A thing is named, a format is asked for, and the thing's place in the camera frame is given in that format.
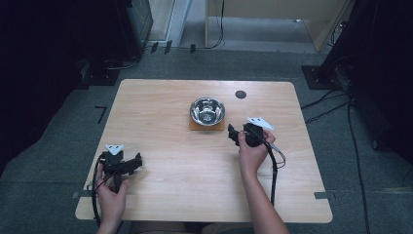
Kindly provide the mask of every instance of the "metal bowl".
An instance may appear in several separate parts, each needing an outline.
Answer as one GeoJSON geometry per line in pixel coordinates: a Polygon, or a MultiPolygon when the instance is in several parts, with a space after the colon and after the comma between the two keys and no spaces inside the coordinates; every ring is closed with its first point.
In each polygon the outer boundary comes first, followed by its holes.
{"type": "Polygon", "coordinates": [[[204,126],[216,125],[224,118],[224,104],[212,97],[202,97],[192,103],[190,108],[192,119],[204,126]]]}

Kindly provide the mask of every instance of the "table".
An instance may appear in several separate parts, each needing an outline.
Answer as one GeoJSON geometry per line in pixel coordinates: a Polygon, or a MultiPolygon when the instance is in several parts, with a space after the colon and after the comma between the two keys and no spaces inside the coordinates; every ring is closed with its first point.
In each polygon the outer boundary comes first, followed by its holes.
{"type": "MultiPolygon", "coordinates": [[[[126,160],[141,153],[143,166],[127,176],[131,186],[124,220],[250,221],[238,146],[225,131],[190,131],[189,108],[197,98],[220,99],[225,124],[237,130],[246,117],[263,117],[276,127],[276,146],[286,157],[279,169],[276,204],[286,222],[331,221],[319,168],[294,87],[288,82],[124,80],[115,97],[94,161],[104,145],[123,144],[126,160]],[[236,91],[245,91],[239,99],[236,91]]],[[[268,196],[272,163],[259,179],[268,196]]],[[[86,184],[92,180],[94,162],[86,184]]],[[[81,197],[80,219],[93,219],[90,197],[81,197]]]]}
{"type": "MultiPolygon", "coordinates": [[[[222,1],[206,0],[206,47],[208,47],[208,18],[221,17],[222,1]]],[[[316,51],[319,52],[334,32],[351,1],[225,0],[224,17],[304,20],[316,51]]]]}

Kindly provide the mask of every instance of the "person's left hand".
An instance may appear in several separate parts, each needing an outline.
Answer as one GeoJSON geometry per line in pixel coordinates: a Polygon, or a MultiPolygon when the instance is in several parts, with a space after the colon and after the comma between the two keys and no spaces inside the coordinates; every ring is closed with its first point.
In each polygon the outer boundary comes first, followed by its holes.
{"type": "Polygon", "coordinates": [[[97,233],[116,233],[125,211],[127,191],[130,182],[125,179],[118,194],[113,192],[102,178],[103,165],[100,164],[96,176],[96,193],[101,209],[101,223],[97,233]]]}

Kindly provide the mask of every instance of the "hand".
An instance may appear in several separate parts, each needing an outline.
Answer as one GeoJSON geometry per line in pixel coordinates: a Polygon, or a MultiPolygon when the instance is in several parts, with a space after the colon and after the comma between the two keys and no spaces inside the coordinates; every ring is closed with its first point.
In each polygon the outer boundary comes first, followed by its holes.
{"type": "Polygon", "coordinates": [[[96,192],[101,209],[101,223],[97,233],[116,233],[125,211],[130,182],[127,179],[124,180],[118,194],[116,194],[104,182],[102,171],[103,165],[100,164],[96,174],[98,178],[96,192]]]}
{"type": "MultiPolygon", "coordinates": [[[[276,138],[269,131],[264,130],[264,139],[273,143],[276,138]]],[[[238,134],[240,142],[240,165],[243,176],[257,176],[258,168],[264,162],[268,154],[268,149],[264,144],[256,147],[250,147],[245,141],[245,132],[240,131],[238,134]]]]}

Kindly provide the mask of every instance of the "wooden coaster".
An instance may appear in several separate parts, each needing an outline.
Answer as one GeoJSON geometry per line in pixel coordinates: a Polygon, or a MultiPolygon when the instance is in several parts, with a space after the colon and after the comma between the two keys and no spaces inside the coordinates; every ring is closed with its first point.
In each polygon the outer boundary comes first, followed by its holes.
{"type": "Polygon", "coordinates": [[[203,126],[196,123],[192,118],[189,118],[189,130],[192,131],[224,131],[225,130],[225,117],[216,125],[203,126]]]}

